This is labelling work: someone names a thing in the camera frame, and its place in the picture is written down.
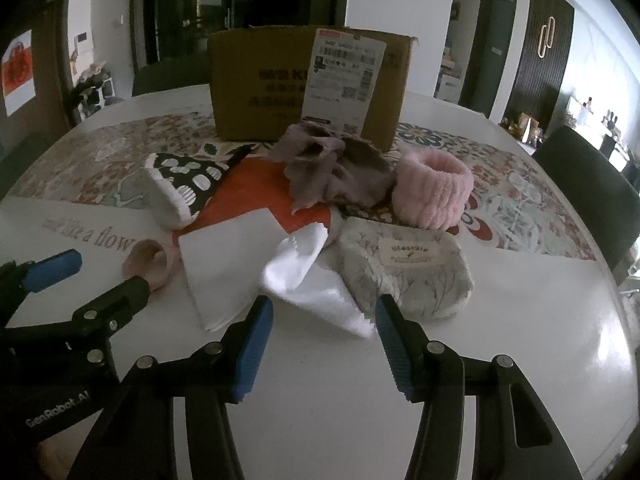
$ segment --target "blue gripper pad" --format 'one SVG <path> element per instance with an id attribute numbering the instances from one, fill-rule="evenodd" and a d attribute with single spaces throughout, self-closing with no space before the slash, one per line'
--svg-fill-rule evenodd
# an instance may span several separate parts
<path id="1" fill-rule="evenodd" d="M 273 326 L 273 303 L 266 296 L 258 296 L 245 322 L 250 323 L 244 344 L 236 361 L 236 380 L 231 389 L 235 402 L 240 402 L 254 387 L 262 354 Z"/>
<path id="2" fill-rule="evenodd" d="M 383 298 L 376 301 L 376 328 L 385 349 L 386 360 L 389 361 L 396 387 L 404 393 L 406 400 L 411 400 L 415 395 L 412 362 Z"/>
<path id="3" fill-rule="evenodd" d="M 22 280 L 22 288 L 27 292 L 40 292 L 73 276 L 80 267 L 82 267 L 82 256 L 75 249 L 69 249 L 31 265 Z"/>

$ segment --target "glass door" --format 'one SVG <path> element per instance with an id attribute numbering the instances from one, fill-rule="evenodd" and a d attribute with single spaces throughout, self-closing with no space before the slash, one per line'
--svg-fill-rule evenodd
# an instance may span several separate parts
<path id="1" fill-rule="evenodd" d="M 229 28 L 230 0 L 156 0 L 158 60 L 204 52 L 207 38 Z"/>

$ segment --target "gray cloth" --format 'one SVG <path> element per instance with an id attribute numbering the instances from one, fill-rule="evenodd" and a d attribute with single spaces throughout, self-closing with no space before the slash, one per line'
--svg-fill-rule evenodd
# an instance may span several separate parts
<path id="1" fill-rule="evenodd" d="M 268 157 L 286 163 L 294 212 L 319 202 L 372 207 L 395 180 L 368 140 L 315 123 L 292 124 Z"/>

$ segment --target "barcode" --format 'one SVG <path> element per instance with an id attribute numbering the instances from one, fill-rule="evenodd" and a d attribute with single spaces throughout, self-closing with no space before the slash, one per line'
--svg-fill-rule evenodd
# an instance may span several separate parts
<path id="1" fill-rule="evenodd" d="M 344 59 L 347 61 L 353 61 L 356 59 L 354 52 L 348 52 L 347 50 L 341 50 L 340 48 L 330 48 L 328 46 L 322 49 L 321 54 L 329 57 L 337 57 L 338 59 Z"/>
<path id="2" fill-rule="evenodd" d="M 349 52 L 348 50 L 342 50 L 340 48 L 331 48 L 331 47 L 323 47 L 320 54 L 329 57 L 337 57 L 338 59 L 344 59 L 346 61 L 354 61 L 358 59 L 358 54 L 355 52 Z M 376 62 L 375 56 L 365 56 L 362 54 L 360 56 L 360 62 L 367 65 L 374 65 Z"/>
<path id="3" fill-rule="evenodd" d="M 360 91 L 358 92 L 358 101 L 366 101 L 373 78 L 373 70 L 365 70 L 360 80 Z"/>

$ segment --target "pink fluffy hair band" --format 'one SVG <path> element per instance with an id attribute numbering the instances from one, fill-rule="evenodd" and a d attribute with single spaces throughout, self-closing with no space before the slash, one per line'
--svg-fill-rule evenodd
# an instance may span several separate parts
<path id="1" fill-rule="evenodd" d="M 392 202 L 405 224 L 448 229 L 460 221 L 474 176 L 455 156 L 425 149 L 403 155 L 396 166 Z"/>

